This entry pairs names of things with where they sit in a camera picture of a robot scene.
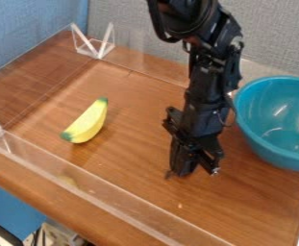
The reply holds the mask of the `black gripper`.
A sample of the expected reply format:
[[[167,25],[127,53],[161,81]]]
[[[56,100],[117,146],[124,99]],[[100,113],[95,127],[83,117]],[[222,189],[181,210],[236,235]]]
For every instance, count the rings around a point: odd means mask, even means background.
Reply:
[[[185,101],[183,110],[165,109],[163,127],[172,137],[169,150],[169,170],[165,179],[173,175],[183,177],[200,165],[214,175],[219,170],[223,150],[218,135],[224,127],[228,106],[224,102],[200,104]]]

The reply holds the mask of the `black blue robot arm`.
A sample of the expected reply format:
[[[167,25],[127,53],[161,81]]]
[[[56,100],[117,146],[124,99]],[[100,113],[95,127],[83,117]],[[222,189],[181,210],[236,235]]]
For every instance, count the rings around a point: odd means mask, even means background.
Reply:
[[[184,105],[167,109],[163,126],[172,136],[171,175],[183,177],[201,166],[219,170],[223,150],[218,135],[235,110],[230,93],[242,80],[242,27],[218,0],[147,0],[156,36],[180,42],[188,54]]]

